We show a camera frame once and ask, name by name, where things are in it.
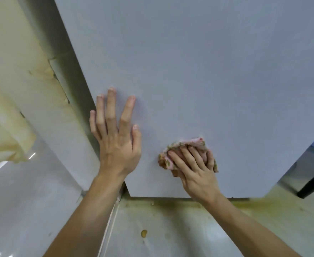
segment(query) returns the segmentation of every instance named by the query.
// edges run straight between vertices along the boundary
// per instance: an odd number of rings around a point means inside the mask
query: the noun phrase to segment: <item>person's left arm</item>
[[[137,125],[131,128],[135,97],[128,98],[119,128],[114,88],[108,90],[106,112],[104,104],[104,95],[98,96],[90,116],[91,132],[100,144],[99,174],[43,257],[96,257],[121,185],[140,160],[141,133]]]

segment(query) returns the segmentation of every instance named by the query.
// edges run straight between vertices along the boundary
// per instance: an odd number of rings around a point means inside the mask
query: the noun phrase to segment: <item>yellow curtain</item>
[[[30,125],[0,90],[0,162],[27,160],[35,139]]]

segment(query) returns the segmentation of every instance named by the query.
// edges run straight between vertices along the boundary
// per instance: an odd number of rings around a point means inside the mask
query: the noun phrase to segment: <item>forearm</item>
[[[216,202],[205,205],[244,256],[299,257],[270,230],[234,207],[220,195]]]
[[[122,183],[100,173],[44,257],[96,257]]]

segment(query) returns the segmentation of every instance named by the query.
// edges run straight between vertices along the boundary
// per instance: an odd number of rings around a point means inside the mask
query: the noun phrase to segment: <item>bare skin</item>
[[[141,133],[131,128],[135,97],[130,96],[116,125],[116,91],[97,97],[91,111],[91,131],[100,144],[100,170],[91,187],[52,242],[44,257],[96,257],[107,222],[125,177],[141,156]],[[180,168],[185,191],[215,218],[245,257],[299,257],[274,233],[234,207],[219,190],[213,172],[214,158],[208,151],[200,155],[193,147],[181,147],[169,156]]]
[[[100,144],[100,170],[88,193],[52,242],[44,257],[96,257],[107,222],[125,177],[141,156],[141,133],[131,127],[135,97],[130,96],[116,125],[116,91],[97,97],[96,113],[91,111],[91,132]]]
[[[206,208],[245,257],[300,257],[274,233],[234,207],[220,193],[210,151],[207,152],[207,165],[195,148],[181,147],[181,151],[190,167],[175,152],[169,151],[169,156],[180,168],[178,176],[185,191]]]

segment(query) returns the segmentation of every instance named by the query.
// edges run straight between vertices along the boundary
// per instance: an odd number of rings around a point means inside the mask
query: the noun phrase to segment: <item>cloth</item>
[[[173,150],[175,151],[178,156],[182,158],[186,163],[186,159],[183,156],[183,154],[180,152],[180,146],[193,146],[197,148],[197,151],[201,155],[202,159],[204,162],[207,162],[207,151],[208,148],[206,147],[206,142],[204,141],[203,138],[194,138],[194,139],[189,139],[189,140],[183,140],[179,142],[173,142],[172,144],[168,145],[158,156],[158,164],[161,166],[163,169],[166,170],[171,170],[172,175],[174,177],[178,176],[178,167],[176,164],[169,158],[168,156],[168,151]],[[214,159],[214,172],[218,172],[218,167],[216,165],[215,159]]]
[[[0,90],[0,162],[27,160],[35,139],[28,122]]]

